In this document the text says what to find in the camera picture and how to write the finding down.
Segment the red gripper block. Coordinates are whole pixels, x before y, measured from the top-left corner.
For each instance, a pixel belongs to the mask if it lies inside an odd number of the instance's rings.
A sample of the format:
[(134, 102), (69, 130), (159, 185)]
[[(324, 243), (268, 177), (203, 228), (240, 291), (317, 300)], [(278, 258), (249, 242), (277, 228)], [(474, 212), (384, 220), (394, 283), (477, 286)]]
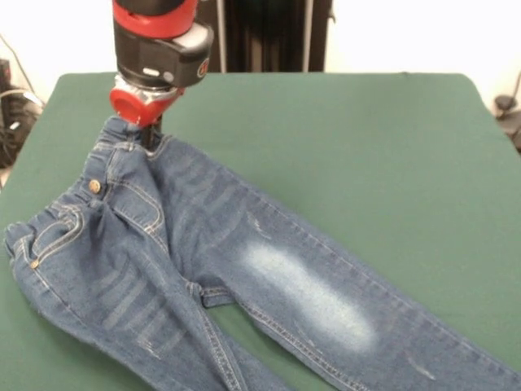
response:
[(113, 88), (109, 99), (114, 112), (127, 122), (143, 127), (141, 145), (152, 147), (155, 135), (162, 135), (163, 114), (184, 95), (183, 89), (152, 94)]

